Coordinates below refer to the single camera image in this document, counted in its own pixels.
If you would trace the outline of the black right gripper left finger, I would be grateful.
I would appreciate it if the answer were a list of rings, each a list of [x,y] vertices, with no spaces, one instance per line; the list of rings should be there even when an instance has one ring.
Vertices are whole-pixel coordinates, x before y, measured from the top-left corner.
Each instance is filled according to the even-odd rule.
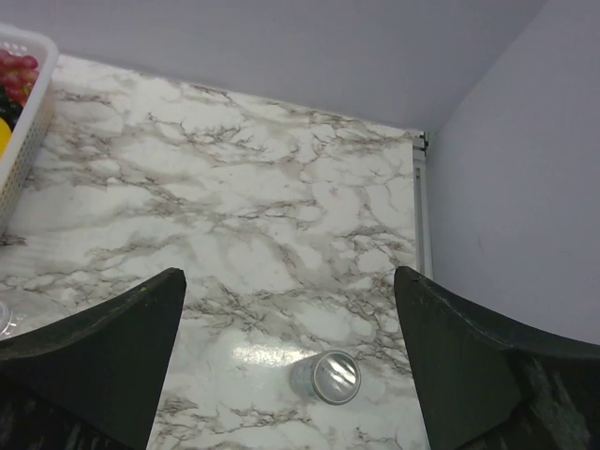
[[[144,449],[186,295],[169,268],[1,342],[4,449]]]

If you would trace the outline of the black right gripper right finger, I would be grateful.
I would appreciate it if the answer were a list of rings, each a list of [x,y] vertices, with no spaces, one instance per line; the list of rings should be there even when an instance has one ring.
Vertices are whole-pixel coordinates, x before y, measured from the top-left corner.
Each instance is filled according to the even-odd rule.
[[[430,448],[598,448],[598,345],[510,319],[408,266],[394,294]]]

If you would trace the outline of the clear plastic bottle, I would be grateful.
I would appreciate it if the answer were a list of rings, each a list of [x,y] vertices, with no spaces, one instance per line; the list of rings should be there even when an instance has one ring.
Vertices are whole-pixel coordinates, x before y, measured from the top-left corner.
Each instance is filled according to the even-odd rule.
[[[0,302],[0,337],[1,339],[9,338],[13,335],[16,327],[15,316],[8,304]]]

